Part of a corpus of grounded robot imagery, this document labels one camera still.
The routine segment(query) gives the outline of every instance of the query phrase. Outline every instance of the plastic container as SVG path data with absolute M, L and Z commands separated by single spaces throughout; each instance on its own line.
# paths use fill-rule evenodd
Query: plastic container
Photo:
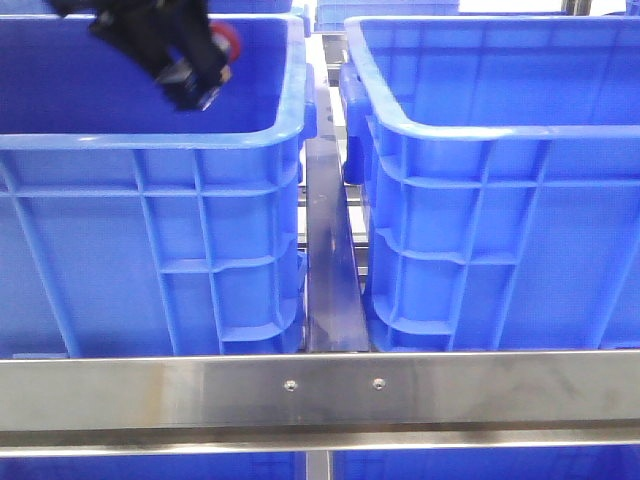
M 376 346 L 640 346 L 640 21 L 386 17 L 347 37 Z
M 627 15 L 640 15 L 640 0 L 627 0 Z
M 557 17 L 565 16 L 567 12 L 564 10 L 547 12 L 459 12 L 458 15 L 463 17 Z
M 0 19 L 0 357 L 298 348 L 303 26 L 225 20 L 232 81 L 176 112 L 90 19 Z
M 304 454 L 3 458 L 2 480 L 304 480 Z
M 213 13 L 291 13 L 304 21 L 305 35 L 311 33 L 309 6 L 304 0 L 209 0 Z M 55 13 L 46 0 L 0 0 L 0 14 Z
M 209 9 L 215 13 L 291 13 L 304 21 L 305 36 L 311 34 L 305 0 L 209 0 Z
M 456 15 L 460 0 L 318 0 L 315 31 L 344 30 L 344 21 L 361 15 Z
M 637 480 L 634 446 L 355 451 L 334 454 L 335 480 Z

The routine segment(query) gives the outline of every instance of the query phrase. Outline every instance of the red component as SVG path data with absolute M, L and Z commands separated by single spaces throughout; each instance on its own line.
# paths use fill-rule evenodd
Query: red component
M 242 51 L 242 42 L 238 31 L 226 22 L 211 22 L 209 29 L 211 30 L 213 41 L 227 54 L 229 63 L 235 62 Z

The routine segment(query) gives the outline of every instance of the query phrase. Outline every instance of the stainless steel bar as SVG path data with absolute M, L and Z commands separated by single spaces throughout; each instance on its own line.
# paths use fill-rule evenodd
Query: stainless steel bar
M 359 207 L 362 204 L 360 198 L 360 186 L 359 185 L 345 185 L 347 192 L 347 205 L 350 207 Z M 298 187 L 298 207 L 307 206 L 307 187 Z
M 332 123 L 322 38 L 308 43 L 316 74 L 318 136 L 307 141 L 308 304 L 311 352 L 368 351 L 349 211 Z
M 322 34 L 323 50 L 327 62 L 329 85 L 337 86 L 340 79 L 340 66 L 347 61 L 347 37 L 344 33 Z
M 306 480 L 333 480 L 333 452 L 314 450 L 307 453 Z
M 568 15 L 589 15 L 591 0 L 562 0 L 562 10 Z
M 0 455 L 639 443 L 640 351 L 0 362 Z

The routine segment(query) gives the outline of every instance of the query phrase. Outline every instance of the metal beam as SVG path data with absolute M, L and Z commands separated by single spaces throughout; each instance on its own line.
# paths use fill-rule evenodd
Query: metal beam
M 307 453 L 306 480 L 333 480 L 333 452 L 314 450 Z
M 567 15 L 587 16 L 591 12 L 591 0 L 562 0 L 562 10 Z
M 322 34 L 324 55 L 327 62 L 329 85 L 337 87 L 340 79 L 340 67 L 348 60 L 347 37 L 344 33 Z
M 0 456 L 640 443 L 640 351 L 0 362 Z
M 318 110 L 318 136 L 306 142 L 308 350 L 368 351 L 322 38 L 309 39 L 308 49 L 308 58 L 314 61 Z

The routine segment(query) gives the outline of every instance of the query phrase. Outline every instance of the metal rail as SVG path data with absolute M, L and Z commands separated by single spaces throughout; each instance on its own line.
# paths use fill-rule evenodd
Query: metal rail
M 327 62 L 329 85 L 337 87 L 340 79 L 340 66 L 347 62 L 347 38 L 343 32 L 324 33 L 322 35 L 324 56 Z
M 0 456 L 640 443 L 640 351 L 0 362 Z
M 322 37 L 309 39 L 308 50 L 314 61 L 318 110 L 318 136 L 306 143 L 308 350 L 368 351 Z
M 307 453 L 306 480 L 333 480 L 332 452 L 318 450 Z
M 562 10 L 568 15 L 589 15 L 591 0 L 562 0 Z

